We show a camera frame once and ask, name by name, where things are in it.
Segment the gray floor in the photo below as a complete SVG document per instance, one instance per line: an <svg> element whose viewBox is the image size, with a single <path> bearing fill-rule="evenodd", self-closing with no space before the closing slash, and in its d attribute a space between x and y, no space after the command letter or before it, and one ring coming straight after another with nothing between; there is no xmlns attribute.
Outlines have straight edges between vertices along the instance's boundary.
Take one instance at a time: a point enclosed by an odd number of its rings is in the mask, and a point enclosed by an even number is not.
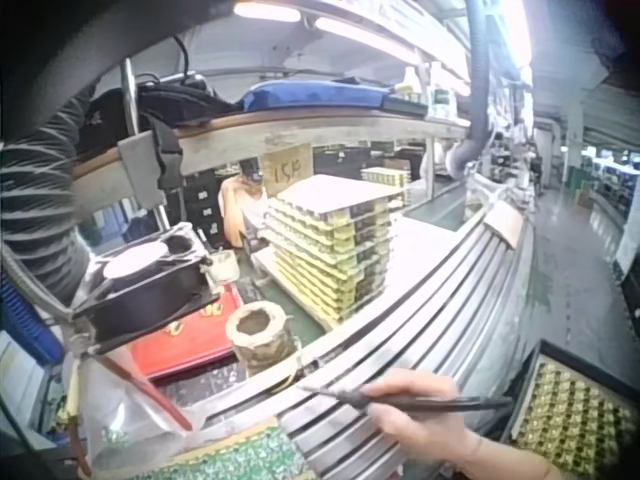
<svg viewBox="0 0 640 480"><path fill-rule="evenodd" d="M589 216L558 192L540 200L529 345L545 338L640 386L640 343Z"/></svg>

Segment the person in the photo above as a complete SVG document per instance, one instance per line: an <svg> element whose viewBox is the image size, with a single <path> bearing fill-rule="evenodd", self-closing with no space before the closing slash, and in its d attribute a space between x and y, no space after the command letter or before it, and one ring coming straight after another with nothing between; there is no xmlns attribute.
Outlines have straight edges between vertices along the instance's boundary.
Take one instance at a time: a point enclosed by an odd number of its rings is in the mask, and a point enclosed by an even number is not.
<svg viewBox="0 0 640 480"><path fill-rule="evenodd" d="M264 229L267 195L257 158L240 161L242 173L222 182L218 203L224 235L235 248L242 248L242 236L259 237Z"/></svg>
<svg viewBox="0 0 640 480"><path fill-rule="evenodd" d="M451 378L412 370L394 370L363 389L372 397L414 394L451 400L458 394ZM472 432L465 427L461 414L440 414L417 421L394 407L379 403L372 403L368 413L378 428L413 458L453 464L472 480L570 478L539 455Z"/></svg>

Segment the cooling fan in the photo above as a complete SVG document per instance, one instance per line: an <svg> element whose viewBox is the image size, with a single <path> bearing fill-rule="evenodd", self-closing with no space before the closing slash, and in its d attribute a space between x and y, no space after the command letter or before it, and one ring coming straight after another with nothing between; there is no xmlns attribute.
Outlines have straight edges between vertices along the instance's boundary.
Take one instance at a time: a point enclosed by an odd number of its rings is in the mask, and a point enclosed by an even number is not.
<svg viewBox="0 0 640 480"><path fill-rule="evenodd" d="M74 321L90 325L105 353L215 302L201 266L207 251L190 223L92 259L74 301Z"/></svg>

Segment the red tray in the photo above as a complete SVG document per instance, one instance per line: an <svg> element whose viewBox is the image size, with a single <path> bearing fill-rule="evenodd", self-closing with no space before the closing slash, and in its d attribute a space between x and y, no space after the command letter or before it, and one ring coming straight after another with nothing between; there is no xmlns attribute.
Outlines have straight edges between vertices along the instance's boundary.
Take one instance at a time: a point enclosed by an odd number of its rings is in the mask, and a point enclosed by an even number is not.
<svg viewBox="0 0 640 480"><path fill-rule="evenodd" d="M182 319L182 331L173 336L164 330L146 335L129 345L140 371L147 378L178 373L231 354L225 325L229 315L240 306L232 289L216 303Z"/></svg>

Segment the finger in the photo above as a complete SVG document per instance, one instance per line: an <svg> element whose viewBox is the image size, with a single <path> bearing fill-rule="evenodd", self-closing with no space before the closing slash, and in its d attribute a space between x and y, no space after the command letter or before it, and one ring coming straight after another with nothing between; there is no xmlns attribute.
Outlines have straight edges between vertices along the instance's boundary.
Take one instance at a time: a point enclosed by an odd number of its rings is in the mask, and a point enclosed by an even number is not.
<svg viewBox="0 0 640 480"><path fill-rule="evenodd" d="M380 430L406 446L420 443L425 435L422 425L397 408L372 403L367 411Z"/></svg>
<svg viewBox="0 0 640 480"><path fill-rule="evenodd" d="M365 385L363 392L373 397L412 393L450 400L458 395L455 382L450 377L427 371L391 370L376 382Z"/></svg>

